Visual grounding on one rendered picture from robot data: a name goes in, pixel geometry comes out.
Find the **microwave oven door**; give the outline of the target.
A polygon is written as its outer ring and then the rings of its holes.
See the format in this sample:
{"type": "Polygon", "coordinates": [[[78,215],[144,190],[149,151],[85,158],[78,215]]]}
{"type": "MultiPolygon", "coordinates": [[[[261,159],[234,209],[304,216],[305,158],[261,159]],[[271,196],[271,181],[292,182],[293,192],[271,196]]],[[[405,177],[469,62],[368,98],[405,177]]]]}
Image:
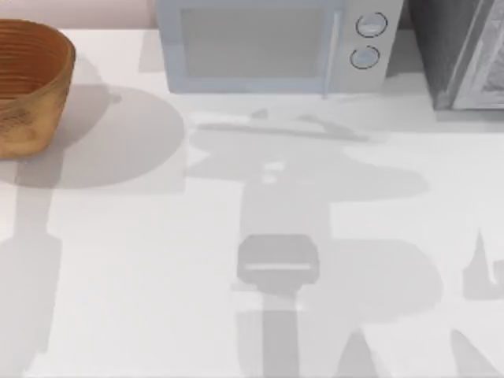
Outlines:
{"type": "Polygon", "coordinates": [[[172,93],[322,94],[339,0],[155,0],[172,93]]]}

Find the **pale microwave oven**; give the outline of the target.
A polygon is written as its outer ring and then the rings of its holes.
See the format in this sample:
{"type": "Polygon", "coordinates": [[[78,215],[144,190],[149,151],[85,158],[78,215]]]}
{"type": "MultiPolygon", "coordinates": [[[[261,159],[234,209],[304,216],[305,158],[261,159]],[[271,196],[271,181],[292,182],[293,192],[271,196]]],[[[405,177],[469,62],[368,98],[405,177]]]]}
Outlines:
{"type": "Polygon", "coordinates": [[[343,9],[328,95],[378,90],[387,73],[404,0],[339,0],[339,2],[343,9]],[[360,36],[356,31],[358,18],[375,12],[380,12],[387,18],[387,29],[375,38],[360,36]],[[355,49],[365,46],[377,48],[380,52],[380,61],[371,69],[358,70],[350,63],[350,55],[355,49]]]}

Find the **round microwave knob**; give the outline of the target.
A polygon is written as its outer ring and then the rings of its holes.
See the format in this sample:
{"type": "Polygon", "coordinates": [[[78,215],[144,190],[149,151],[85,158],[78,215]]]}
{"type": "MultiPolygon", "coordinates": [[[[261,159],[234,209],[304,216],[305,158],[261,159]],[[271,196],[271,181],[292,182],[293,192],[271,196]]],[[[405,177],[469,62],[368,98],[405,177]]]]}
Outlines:
{"type": "Polygon", "coordinates": [[[380,61],[380,52],[374,46],[355,49],[350,55],[350,63],[358,70],[371,69],[380,61]]]}
{"type": "Polygon", "coordinates": [[[358,18],[357,33],[364,38],[375,38],[385,32],[388,20],[380,12],[368,13],[358,18]]]}

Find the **brown wooden basket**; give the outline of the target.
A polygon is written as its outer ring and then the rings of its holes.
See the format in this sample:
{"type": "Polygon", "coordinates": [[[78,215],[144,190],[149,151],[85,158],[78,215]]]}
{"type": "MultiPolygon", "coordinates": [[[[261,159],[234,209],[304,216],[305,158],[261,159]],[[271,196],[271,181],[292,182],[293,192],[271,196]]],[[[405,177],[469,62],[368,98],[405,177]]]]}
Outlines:
{"type": "Polygon", "coordinates": [[[0,160],[38,154],[65,108],[76,48],[61,31],[0,18],[0,160]]]}

